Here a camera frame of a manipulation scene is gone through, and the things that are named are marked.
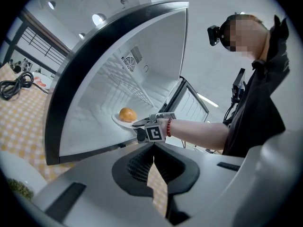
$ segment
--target ceiling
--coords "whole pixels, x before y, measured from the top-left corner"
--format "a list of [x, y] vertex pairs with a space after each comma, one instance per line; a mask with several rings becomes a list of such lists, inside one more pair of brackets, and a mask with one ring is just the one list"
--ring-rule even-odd
[[[150, 0], [54, 0], [55, 10], [47, 6], [48, 0], [33, 0], [27, 5], [29, 11], [55, 36], [72, 48], [79, 40], [79, 33], [87, 33], [94, 24], [91, 16], [103, 13], [107, 17], [129, 7]], [[273, 25], [274, 15], [284, 12], [273, 0], [186, 0], [189, 1], [189, 22], [185, 58], [181, 75], [203, 96], [219, 105], [210, 110], [208, 120], [221, 122], [230, 106], [231, 87], [240, 68], [246, 69], [246, 81], [253, 73], [251, 60], [229, 52], [220, 44], [209, 44], [207, 28], [220, 26], [225, 19], [242, 11], [260, 18], [267, 27]]]
[[[44, 6], [47, 1], [41, 0]], [[102, 13], [110, 17], [121, 10], [139, 5], [139, 0], [53, 0], [56, 2], [52, 14], [60, 20], [74, 35], [88, 33], [95, 27], [92, 15]]]

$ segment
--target window railing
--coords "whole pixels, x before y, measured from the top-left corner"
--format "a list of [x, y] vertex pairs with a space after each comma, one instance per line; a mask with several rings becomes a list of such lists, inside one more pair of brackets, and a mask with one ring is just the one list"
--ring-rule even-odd
[[61, 65], [65, 59], [65, 56], [53, 48], [49, 43], [42, 39], [31, 28], [27, 27], [24, 31], [22, 38], [28, 42], [29, 45], [35, 47], [44, 56], [48, 57], [52, 61]]

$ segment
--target refrigerator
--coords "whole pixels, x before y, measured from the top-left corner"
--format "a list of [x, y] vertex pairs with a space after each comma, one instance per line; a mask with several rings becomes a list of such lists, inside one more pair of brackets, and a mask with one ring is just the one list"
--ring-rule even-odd
[[[136, 141], [113, 117], [124, 107], [141, 120], [157, 112], [204, 122], [208, 109], [180, 76], [188, 2], [143, 4], [90, 31], [55, 75], [44, 115], [48, 165], [81, 160]], [[181, 140], [168, 138], [179, 147]]]

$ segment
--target black jacket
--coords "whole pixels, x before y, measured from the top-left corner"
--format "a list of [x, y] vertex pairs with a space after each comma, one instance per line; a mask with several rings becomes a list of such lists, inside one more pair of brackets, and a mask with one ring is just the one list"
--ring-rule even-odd
[[267, 61], [255, 60], [254, 73], [245, 87], [243, 97], [232, 116], [223, 123], [230, 127], [224, 155], [245, 157], [253, 146], [285, 130], [283, 121], [270, 95], [289, 73], [286, 52], [288, 28], [286, 19], [270, 29]]

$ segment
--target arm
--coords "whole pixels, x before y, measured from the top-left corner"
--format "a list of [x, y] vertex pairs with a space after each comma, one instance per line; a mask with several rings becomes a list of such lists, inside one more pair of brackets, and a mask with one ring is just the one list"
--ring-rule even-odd
[[[158, 119], [164, 136], [167, 136], [168, 119]], [[223, 123], [202, 123], [174, 119], [170, 124], [170, 134], [181, 140], [207, 149], [221, 150], [228, 135], [228, 127]]]

